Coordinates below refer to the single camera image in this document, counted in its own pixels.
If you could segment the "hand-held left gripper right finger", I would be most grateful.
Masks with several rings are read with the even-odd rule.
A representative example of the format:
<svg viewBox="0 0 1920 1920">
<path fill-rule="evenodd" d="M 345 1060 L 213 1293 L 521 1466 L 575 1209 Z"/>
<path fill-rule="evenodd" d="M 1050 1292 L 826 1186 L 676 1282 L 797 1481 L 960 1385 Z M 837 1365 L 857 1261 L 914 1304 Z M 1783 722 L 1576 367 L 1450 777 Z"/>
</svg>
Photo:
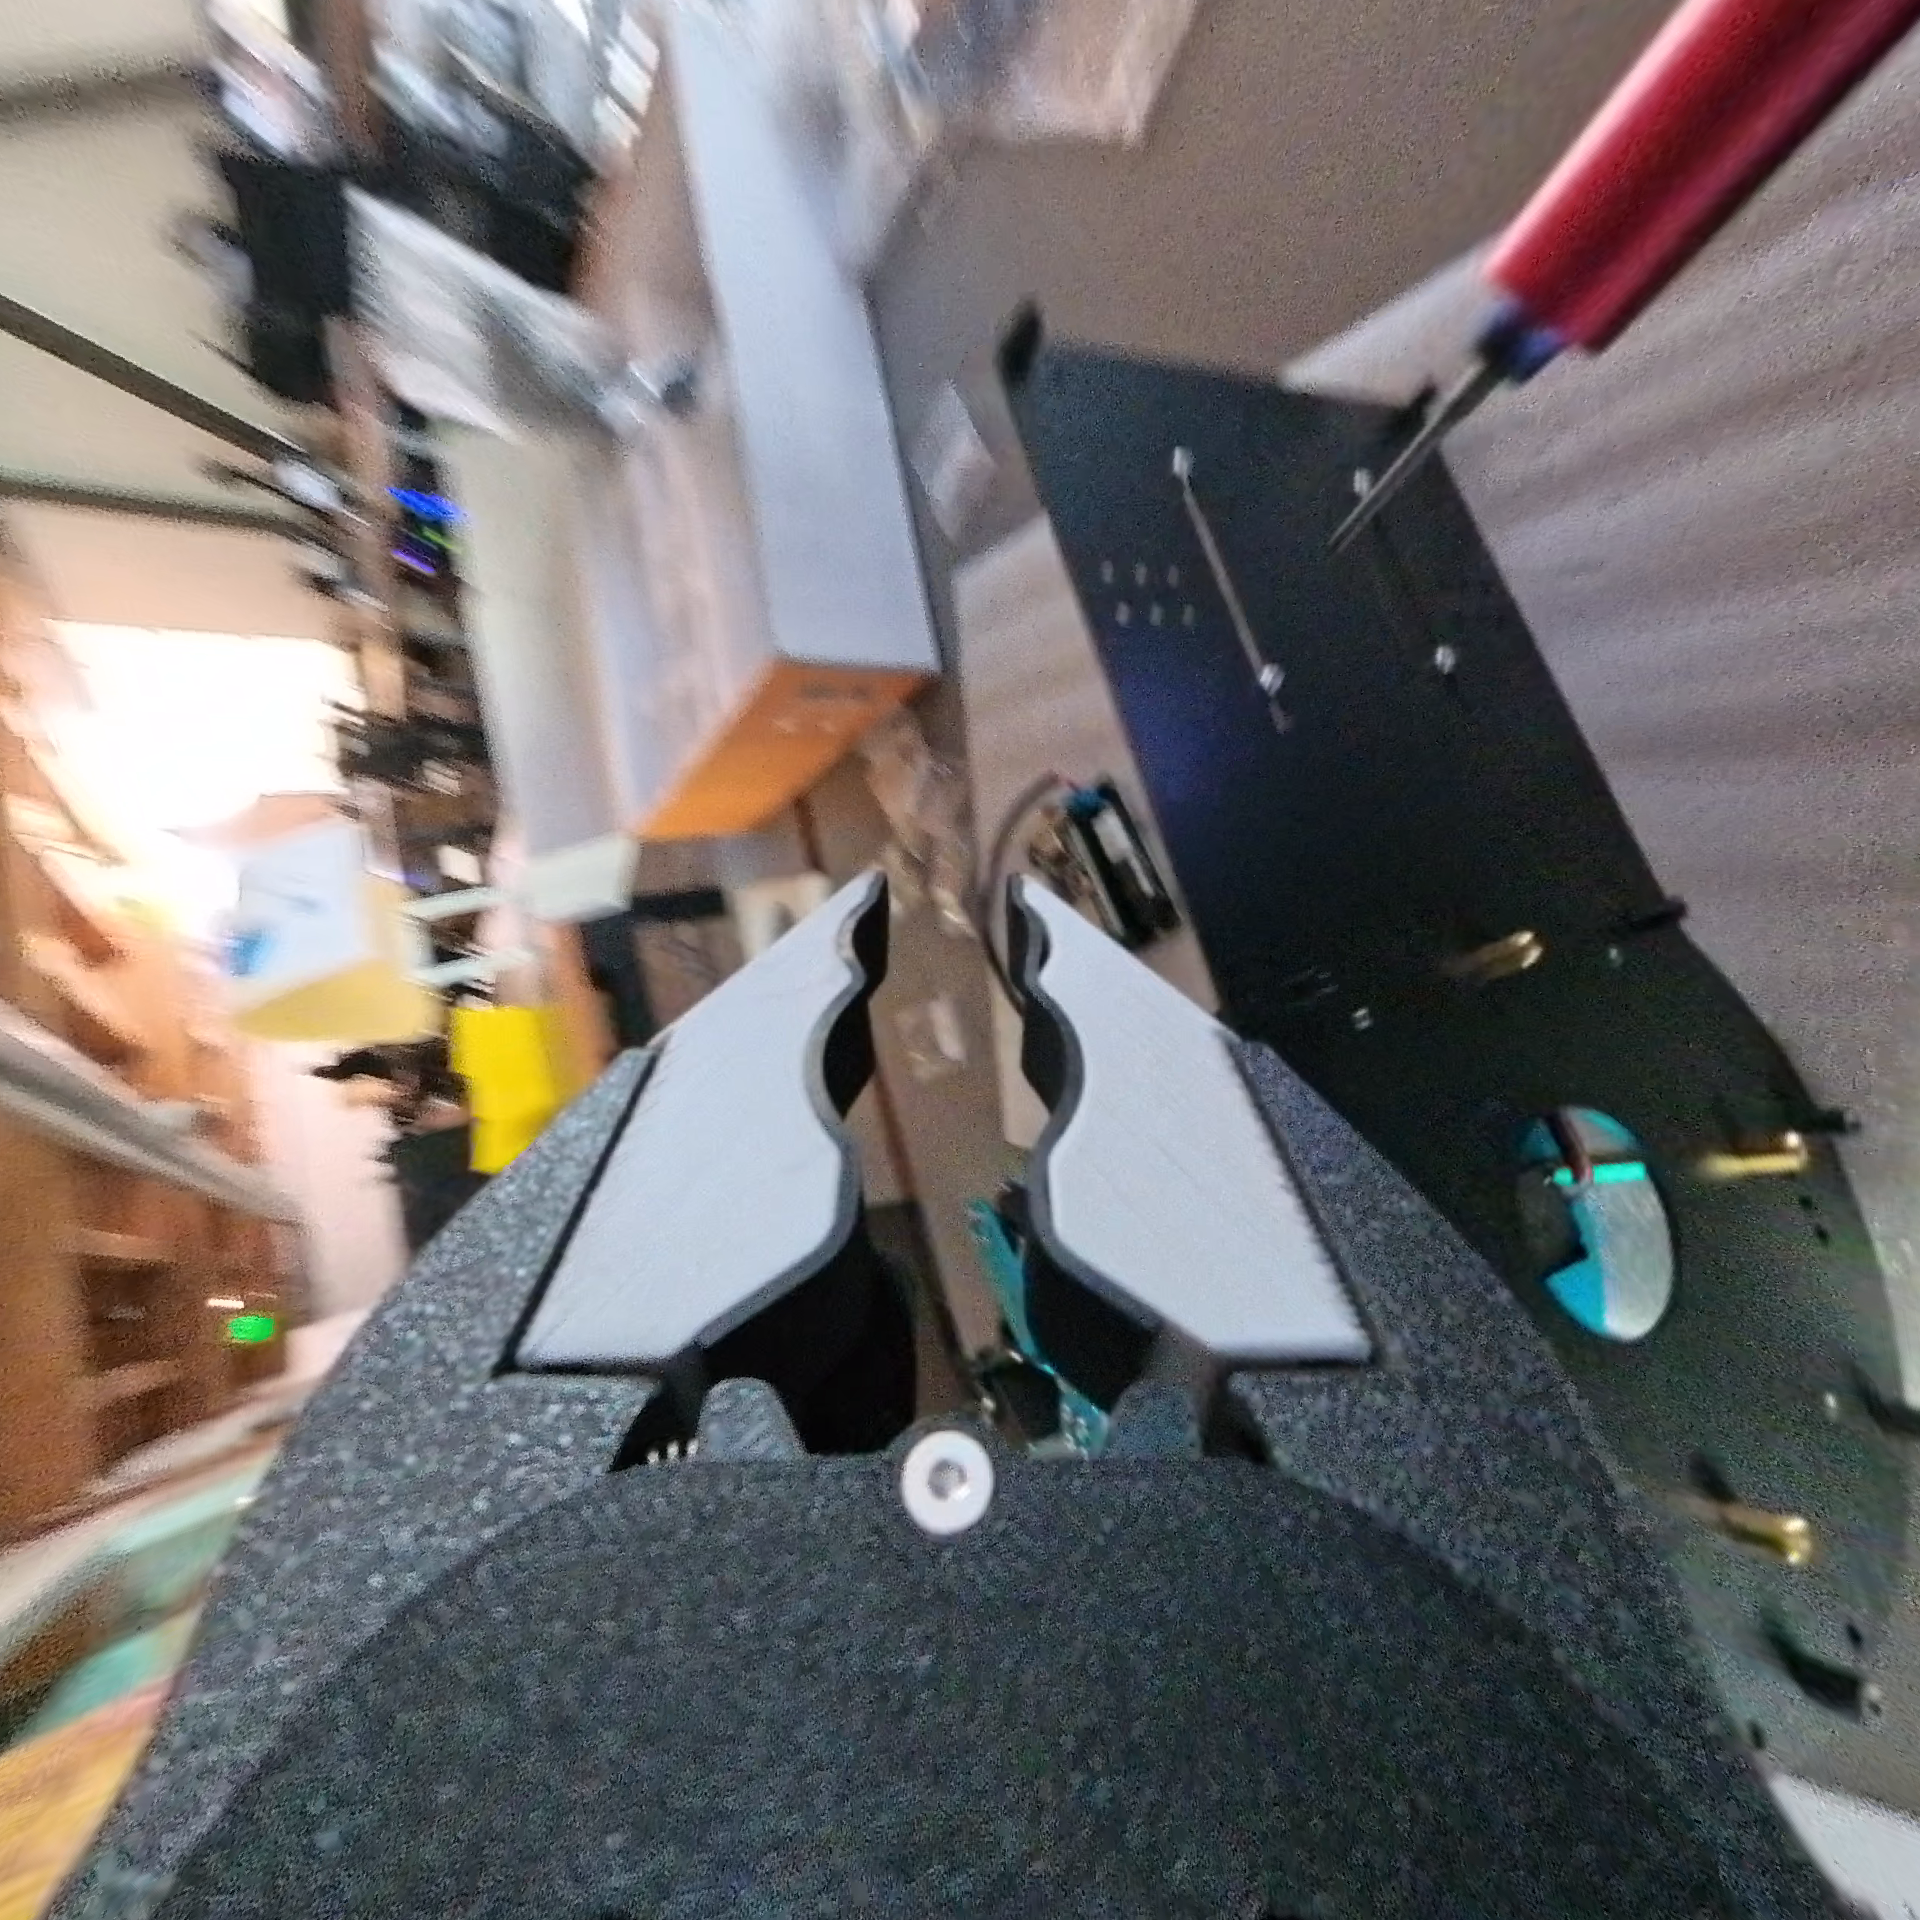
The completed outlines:
<svg viewBox="0 0 1920 1920">
<path fill-rule="evenodd" d="M 1037 880 L 1007 888 L 1024 1312 L 1061 1369 L 1367 1365 L 1376 1348 L 1237 1038 Z"/>
</svg>

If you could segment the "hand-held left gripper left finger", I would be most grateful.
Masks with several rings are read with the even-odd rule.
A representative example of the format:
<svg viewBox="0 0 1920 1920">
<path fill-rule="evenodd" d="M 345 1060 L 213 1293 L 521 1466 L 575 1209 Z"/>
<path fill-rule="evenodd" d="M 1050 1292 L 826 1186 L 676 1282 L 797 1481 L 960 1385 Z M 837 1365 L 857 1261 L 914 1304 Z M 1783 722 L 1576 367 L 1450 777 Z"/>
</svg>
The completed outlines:
<svg viewBox="0 0 1920 1920">
<path fill-rule="evenodd" d="M 817 1279 L 863 1213 L 892 898 L 864 870 L 666 1029 L 517 1337 L 531 1374 L 653 1374 Z"/>
</svg>

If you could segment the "black metal chassis plate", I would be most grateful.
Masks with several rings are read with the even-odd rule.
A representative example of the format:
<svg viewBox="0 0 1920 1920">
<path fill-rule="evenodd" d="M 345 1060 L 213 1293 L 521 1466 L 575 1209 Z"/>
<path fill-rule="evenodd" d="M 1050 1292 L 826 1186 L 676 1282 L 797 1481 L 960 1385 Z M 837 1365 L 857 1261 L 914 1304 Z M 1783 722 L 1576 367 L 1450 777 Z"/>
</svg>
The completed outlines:
<svg viewBox="0 0 1920 1920">
<path fill-rule="evenodd" d="M 1492 1266 L 1736 1727 L 1916 1812 L 1916 1412 L 1845 1116 L 1687 928 L 1402 415 L 1007 321 L 995 369 L 1227 1026 Z"/>
</svg>

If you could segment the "red electric screwdriver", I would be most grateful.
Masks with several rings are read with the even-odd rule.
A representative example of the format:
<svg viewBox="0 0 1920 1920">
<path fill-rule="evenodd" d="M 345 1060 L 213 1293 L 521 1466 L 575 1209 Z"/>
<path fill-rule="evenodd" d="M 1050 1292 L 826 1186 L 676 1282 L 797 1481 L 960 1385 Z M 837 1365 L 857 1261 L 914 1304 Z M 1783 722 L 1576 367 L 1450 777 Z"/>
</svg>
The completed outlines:
<svg viewBox="0 0 1920 1920">
<path fill-rule="evenodd" d="M 1482 262 L 1471 364 L 1332 530 L 1367 530 L 1492 392 L 1595 357 L 1916 26 L 1916 2 L 1687 2 Z"/>
</svg>

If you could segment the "teal circuit board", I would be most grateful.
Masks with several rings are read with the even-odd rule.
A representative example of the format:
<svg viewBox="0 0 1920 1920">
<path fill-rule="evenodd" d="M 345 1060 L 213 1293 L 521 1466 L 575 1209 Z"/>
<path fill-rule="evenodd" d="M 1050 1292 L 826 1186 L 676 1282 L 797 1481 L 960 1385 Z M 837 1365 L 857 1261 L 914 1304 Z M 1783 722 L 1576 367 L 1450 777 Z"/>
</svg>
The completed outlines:
<svg viewBox="0 0 1920 1920">
<path fill-rule="evenodd" d="M 970 1358 L 970 1370 L 991 1420 L 1031 1455 L 1103 1453 L 1111 1433 L 1109 1412 L 1045 1354 L 1029 1321 L 1024 1186 L 1003 1182 L 995 1198 L 972 1200 L 967 1230 L 997 1309 L 993 1342 Z"/>
</svg>

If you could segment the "yellow box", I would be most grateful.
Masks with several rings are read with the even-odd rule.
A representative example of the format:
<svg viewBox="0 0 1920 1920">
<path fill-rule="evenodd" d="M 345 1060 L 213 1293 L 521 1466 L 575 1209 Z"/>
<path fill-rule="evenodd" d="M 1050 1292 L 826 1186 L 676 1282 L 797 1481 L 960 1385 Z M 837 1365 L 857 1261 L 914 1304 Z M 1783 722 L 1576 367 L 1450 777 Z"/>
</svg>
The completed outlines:
<svg viewBox="0 0 1920 1920">
<path fill-rule="evenodd" d="M 449 1064 L 464 1082 L 468 1168 L 485 1177 L 538 1140 L 579 1086 L 552 1001 L 453 1005 Z"/>
</svg>

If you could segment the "black battery holder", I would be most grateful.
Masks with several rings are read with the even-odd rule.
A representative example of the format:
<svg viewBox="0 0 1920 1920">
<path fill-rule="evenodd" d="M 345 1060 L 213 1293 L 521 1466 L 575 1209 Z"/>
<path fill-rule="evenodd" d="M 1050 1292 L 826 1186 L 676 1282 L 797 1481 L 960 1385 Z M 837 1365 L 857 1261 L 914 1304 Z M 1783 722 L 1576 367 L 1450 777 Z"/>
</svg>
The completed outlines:
<svg viewBox="0 0 1920 1920">
<path fill-rule="evenodd" d="M 1057 782 L 1026 837 L 1024 863 L 1115 944 L 1138 952 L 1184 922 L 1117 783 Z"/>
</svg>

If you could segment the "white cardboard box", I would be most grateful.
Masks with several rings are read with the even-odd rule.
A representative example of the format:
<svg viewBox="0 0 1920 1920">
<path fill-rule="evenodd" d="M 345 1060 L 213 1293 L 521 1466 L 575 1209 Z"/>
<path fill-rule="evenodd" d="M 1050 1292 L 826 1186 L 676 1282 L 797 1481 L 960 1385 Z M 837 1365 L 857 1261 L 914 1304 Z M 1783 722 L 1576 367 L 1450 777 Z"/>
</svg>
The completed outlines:
<svg viewBox="0 0 1920 1920">
<path fill-rule="evenodd" d="M 528 856 L 764 828 L 943 665 L 867 300 L 720 22 L 663 22 L 579 293 L 682 398 L 442 454 Z"/>
</svg>

